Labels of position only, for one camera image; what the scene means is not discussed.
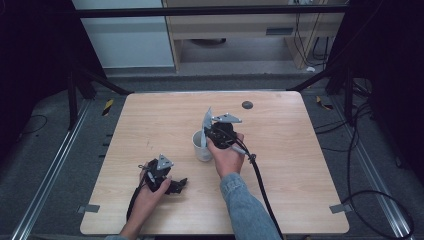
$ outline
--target human arm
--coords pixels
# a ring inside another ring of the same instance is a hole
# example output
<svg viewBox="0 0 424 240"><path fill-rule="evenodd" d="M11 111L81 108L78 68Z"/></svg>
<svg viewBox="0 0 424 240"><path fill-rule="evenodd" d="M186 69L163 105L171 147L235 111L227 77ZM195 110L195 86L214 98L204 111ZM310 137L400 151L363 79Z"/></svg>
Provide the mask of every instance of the human arm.
<svg viewBox="0 0 424 240"><path fill-rule="evenodd" d="M237 137L244 139L240 133ZM221 178L220 189L236 239L281 239L262 203L249 192L240 176L244 155L231 148L218 149L209 138L208 149Z"/></svg>
<svg viewBox="0 0 424 240"><path fill-rule="evenodd" d="M147 185L143 185L141 182L143 175L144 171L141 171L141 189L134 201L131 215L127 223L122 228L119 236L108 236L106 240L137 239L137 236L140 234L141 227L153 213L154 209L159 203L159 200L162 198L163 194L166 192L166 190L168 190L171 184L171 177L169 177L162 182L160 188L157 191L152 192Z"/></svg>

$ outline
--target person's right hand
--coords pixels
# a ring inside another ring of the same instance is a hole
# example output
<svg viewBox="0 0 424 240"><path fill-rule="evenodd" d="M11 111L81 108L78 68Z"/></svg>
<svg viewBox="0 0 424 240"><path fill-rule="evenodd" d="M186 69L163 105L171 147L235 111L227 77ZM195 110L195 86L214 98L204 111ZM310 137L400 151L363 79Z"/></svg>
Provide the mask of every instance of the person's right hand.
<svg viewBox="0 0 424 240"><path fill-rule="evenodd" d="M169 177L162 182L156 192L152 192L149 186L141 182L143 180L144 172L145 170L140 172L139 186L141 186L141 189L134 201L130 218L119 233L119 235L130 240L137 239L143 224L147 221L150 215L152 215L153 210L155 210L160 199L171 185L171 177Z"/></svg>
<svg viewBox="0 0 424 240"><path fill-rule="evenodd" d="M237 133L237 138L243 142L244 135ZM216 171L221 179L233 172L240 173L244 162L244 154L236 152L232 148L219 149L215 147L210 138L207 138L207 146L215 159Z"/></svg>

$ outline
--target denim sleeve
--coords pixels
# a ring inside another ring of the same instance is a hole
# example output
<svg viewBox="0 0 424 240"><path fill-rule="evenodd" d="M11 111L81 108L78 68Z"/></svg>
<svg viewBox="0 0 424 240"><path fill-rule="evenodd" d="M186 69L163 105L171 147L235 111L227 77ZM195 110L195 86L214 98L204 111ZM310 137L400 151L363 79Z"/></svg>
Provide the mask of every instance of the denim sleeve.
<svg viewBox="0 0 424 240"><path fill-rule="evenodd" d="M105 240L128 240L128 238L122 237L119 235L111 235L111 236L107 236Z"/></svg>
<svg viewBox="0 0 424 240"><path fill-rule="evenodd" d="M236 239L281 239L268 212L250 194L239 174L225 176L220 187Z"/></svg>

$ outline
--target table top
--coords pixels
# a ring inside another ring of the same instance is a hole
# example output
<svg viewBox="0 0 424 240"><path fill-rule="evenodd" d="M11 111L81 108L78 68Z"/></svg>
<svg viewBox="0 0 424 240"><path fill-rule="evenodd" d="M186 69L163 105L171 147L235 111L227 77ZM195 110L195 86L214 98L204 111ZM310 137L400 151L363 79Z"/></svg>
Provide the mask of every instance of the table top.
<svg viewBox="0 0 424 240"><path fill-rule="evenodd" d="M250 101L252 109L242 103ZM166 195L141 233L232 234L214 161L196 159L192 135L201 129L209 107L214 116L230 113L262 174L268 199L284 234L345 233L345 214L329 206L340 199L314 133L303 99L297 92L141 93L127 97L90 204L83 234L117 234L125 224L131 196L138 185L139 164L159 154L175 163L170 175L188 178L181 194ZM241 176L262 203L254 169L246 159Z"/></svg>

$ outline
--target wall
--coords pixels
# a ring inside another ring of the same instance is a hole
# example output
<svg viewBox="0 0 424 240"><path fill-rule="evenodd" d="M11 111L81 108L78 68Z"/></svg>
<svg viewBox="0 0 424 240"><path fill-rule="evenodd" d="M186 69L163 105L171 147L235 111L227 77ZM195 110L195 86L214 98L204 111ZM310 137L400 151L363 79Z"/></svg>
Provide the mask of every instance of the wall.
<svg viewBox="0 0 424 240"><path fill-rule="evenodd" d="M162 7L160 0L73 0L76 9ZM173 67L164 17L82 19L105 70Z"/></svg>

